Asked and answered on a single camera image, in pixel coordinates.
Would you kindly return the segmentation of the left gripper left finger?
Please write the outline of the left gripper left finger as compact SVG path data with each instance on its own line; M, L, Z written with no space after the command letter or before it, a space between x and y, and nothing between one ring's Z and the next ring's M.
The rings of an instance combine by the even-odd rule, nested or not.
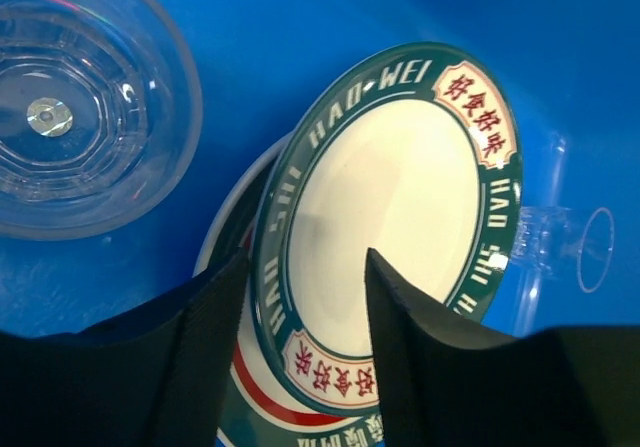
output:
M212 446L248 274L237 250L78 333L1 337L5 446Z

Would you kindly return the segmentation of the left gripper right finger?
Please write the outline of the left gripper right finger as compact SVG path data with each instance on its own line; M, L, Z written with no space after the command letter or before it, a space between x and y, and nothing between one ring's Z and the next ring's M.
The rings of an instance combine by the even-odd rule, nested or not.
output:
M517 338L447 309L375 249L365 286L390 446L635 446L639 330Z

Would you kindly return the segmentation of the white plate red green rim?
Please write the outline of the white plate red green rim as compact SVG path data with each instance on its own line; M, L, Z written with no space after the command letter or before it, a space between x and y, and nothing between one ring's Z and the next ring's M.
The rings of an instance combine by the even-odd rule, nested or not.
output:
M227 195L204 238L194 273L201 273L251 242L262 190L288 141L283 137L262 153ZM286 392L259 348L250 299L244 305L219 421L220 446L382 446L378 412L336 417L311 410Z

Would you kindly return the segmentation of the clear plastic cup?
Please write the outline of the clear plastic cup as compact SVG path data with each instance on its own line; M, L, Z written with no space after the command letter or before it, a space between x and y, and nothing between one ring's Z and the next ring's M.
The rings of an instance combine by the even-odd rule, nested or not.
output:
M1 0L1 232L67 240L122 227L186 173L197 69L157 0Z
M510 262L591 294L605 280L614 243L614 217L606 207L523 207Z

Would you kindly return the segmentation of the white plate dark lettered rim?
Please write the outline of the white plate dark lettered rim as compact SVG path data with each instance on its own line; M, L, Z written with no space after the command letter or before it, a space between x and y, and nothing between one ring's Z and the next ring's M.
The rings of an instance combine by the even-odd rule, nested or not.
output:
M470 54L404 44L337 79L277 159L252 239L256 336L283 388L324 414L376 409L369 250L481 321L514 243L522 177L510 105Z

